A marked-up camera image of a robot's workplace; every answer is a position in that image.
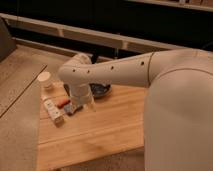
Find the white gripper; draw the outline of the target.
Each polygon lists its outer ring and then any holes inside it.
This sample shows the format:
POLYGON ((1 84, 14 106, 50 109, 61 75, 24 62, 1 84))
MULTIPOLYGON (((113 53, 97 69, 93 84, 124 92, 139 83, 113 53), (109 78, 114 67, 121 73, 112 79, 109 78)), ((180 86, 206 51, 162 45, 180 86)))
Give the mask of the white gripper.
POLYGON ((95 110, 94 98, 88 84, 70 85, 71 111, 75 113, 80 107, 86 105, 92 111, 95 110))

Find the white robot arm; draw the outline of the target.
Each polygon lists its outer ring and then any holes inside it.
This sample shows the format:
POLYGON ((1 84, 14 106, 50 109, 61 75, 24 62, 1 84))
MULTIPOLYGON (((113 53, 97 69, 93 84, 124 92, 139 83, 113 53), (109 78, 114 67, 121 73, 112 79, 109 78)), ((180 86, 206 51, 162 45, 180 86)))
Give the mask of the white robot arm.
POLYGON ((91 101, 91 83, 146 87, 145 171, 213 171, 213 52, 185 48, 98 64, 77 54, 58 75, 79 104, 91 101))

